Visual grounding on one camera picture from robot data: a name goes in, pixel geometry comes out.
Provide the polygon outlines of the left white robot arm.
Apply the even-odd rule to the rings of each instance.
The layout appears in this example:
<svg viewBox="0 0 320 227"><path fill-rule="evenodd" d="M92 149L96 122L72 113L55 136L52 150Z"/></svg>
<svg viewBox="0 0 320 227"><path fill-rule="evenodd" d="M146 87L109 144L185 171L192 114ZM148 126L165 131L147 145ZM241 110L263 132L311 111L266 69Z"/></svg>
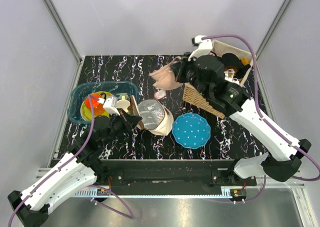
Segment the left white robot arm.
<svg viewBox="0 0 320 227"><path fill-rule="evenodd" d="M40 227L65 200L91 185L109 181L109 168L99 159L106 144L132 132L142 117L123 109L111 117L95 117L87 132L43 177L23 191L12 191L7 199L25 227Z"/></svg>

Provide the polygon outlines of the pink beige bra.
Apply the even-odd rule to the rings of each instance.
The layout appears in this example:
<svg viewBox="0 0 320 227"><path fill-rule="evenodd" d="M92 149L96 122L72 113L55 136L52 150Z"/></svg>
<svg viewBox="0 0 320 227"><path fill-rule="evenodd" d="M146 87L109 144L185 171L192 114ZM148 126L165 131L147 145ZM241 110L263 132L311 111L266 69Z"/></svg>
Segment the pink beige bra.
<svg viewBox="0 0 320 227"><path fill-rule="evenodd" d="M172 70L172 66L177 64L180 60L181 57L177 56L162 68L148 74L148 76L155 81L152 86L157 89L157 92L154 94L156 100L164 98L166 96L166 91L175 90L183 85L176 81L175 74Z"/></svg>

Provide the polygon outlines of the cream round laundry bag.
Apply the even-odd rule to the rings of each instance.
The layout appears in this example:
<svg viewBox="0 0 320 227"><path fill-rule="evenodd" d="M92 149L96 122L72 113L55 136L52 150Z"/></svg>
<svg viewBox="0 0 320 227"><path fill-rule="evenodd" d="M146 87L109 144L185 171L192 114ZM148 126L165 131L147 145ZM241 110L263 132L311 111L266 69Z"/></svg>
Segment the cream round laundry bag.
<svg viewBox="0 0 320 227"><path fill-rule="evenodd" d="M137 104L133 95L129 97L128 110L134 116L141 117L140 130L147 130L156 136L168 136L173 129L172 113L156 99L147 99Z"/></svg>

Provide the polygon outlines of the white bra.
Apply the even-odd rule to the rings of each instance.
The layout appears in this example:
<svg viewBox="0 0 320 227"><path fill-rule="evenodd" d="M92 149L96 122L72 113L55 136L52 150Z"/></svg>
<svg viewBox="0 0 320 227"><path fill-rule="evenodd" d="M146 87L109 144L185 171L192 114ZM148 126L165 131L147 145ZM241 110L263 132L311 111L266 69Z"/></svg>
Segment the white bra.
<svg viewBox="0 0 320 227"><path fill-rule="evenodd" d="M228 82L240 85L241 82L236 78L235 74L236 74L236 72L234 71L234 69L232 69L232 68L228 69L228 70L224 71L224 79Z"/></svg>

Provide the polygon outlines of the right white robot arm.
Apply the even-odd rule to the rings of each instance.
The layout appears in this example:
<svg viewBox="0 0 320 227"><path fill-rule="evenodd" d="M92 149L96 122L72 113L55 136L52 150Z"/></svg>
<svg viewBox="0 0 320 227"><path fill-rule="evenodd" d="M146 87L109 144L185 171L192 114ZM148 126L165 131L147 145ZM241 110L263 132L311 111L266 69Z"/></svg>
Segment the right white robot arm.
<svg viewBox="0 0 320 227"><path fill-rule="evenodd" d="M221 57L185 55L171 69L175 81L191 84L210 106L243 126L266 147L267 153L232 164L227 172L230 184L236 186L251 176L264 175L286 182L298 172L301 151L308 152L311 143L286 133L261 111L236 79L234 68L225 69Z"/></svg>

